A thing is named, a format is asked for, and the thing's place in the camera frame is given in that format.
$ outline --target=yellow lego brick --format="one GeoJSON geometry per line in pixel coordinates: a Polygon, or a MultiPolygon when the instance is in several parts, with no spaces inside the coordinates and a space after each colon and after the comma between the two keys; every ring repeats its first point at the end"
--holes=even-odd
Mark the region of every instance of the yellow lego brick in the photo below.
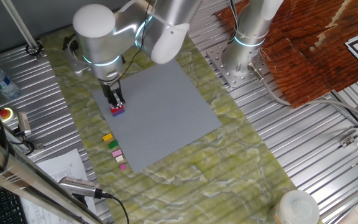
{"type": "Polygon", "coordinates": [[[104,141],[108,141],[110,139],[112,139],[112,134],[107,134],[107,135],[103,136],[104,141]]]}

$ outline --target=plastic bottle cap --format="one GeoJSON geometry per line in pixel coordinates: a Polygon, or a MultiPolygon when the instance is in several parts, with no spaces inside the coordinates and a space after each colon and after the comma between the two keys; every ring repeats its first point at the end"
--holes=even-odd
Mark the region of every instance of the plastic bottle cap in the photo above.
{"type": "Polygon", "coordinates": [[[317,224],[320,216],[317,202],[301,190],[292,190],[282,197],[279,213],[287,224],[317,224]]]}
{"type": "Polygon", "coordinates": [[[311,205],[306,200],[297,200],[292,205],[294,215],[300,218],[308,218],[311,216],[311,205]]]}
{"type": "Polygon", "coordinates": [[[2,109],[1,111],[0,111],[0,116],[1,116],[1,118],[8,118],[9,117],[9,115],[10,115],[10,112],[8,111],[8,110],[5,110],[5,109],[2,109]]]}

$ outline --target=pink lego brick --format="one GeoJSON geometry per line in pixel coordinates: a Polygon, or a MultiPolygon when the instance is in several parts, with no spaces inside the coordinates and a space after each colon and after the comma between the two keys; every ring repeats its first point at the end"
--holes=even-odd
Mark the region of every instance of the pink lego brick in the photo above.
{"type": "Polygon", "coordinates": [[[112,156],[115,158],[117,156],[121,156],[122,155],[122,151],[121,149],[115,150],[114,152],[112,152],[112,156]]]}

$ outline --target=microphone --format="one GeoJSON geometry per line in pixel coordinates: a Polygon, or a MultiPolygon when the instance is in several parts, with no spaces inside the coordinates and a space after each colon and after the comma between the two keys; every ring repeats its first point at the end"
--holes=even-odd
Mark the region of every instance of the microphone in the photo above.
{"type": "Polygon", "coordinates": [[[127,218],[127,223],[129,224],[129,217],[127,211],[125,210],[124,204],[122,204],[122,202],[118,200],[118,198],[104,192],[102,189],[99,189],[99,184],[95,184],[94,182],[88,180],[77,179],[74,177],[63,177],[59,181],[59,185],[67,189],[72,194],[88,196],[97,199],[111,198],[116,200],[121,205],[127,218]]]}

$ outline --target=metal grating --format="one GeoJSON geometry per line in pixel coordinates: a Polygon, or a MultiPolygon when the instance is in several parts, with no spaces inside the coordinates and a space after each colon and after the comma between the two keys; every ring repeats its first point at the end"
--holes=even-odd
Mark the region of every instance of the metal grating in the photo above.
{"type": "MultiPolygon", "coordinates": [[[[228,6],[227,0],[204,0],[190,25],[188,35],[205,57],[206,49],[229,37],[230,27],[214,16],[228,6]]],[[[30,158],[39,162],[77,148],[88,179],[97,182],[47,56],[36,61],[20,47],[1,54],[0,67],[10,74],[22,93],[14,101],[6,101],[0,94],[0,106],[26,111],[34,131],[29,140],[42,142],[45,147],[30,158]]],[[[358,149],[342,148],[339,144],[353,130],[353,124],[330,105],[308,105],[295,110],[280,105],[257,80],[233,90],[215,72],[294,184],[316,199],[321,214],[328,216],[323,221],[341,212],[339,209],[327,214],[358,189],[358,149]]],[[[282,95],[272,76],[266,79],[275,94],[282,95]]],[[[358,83],[339,94],[356,106],[358,83]]],[[[17,126],[17,120],[9,126],[17,126]]],[[[95,202],[98,216],[104,221],[112,220],[106,202],[95,202]]]]}

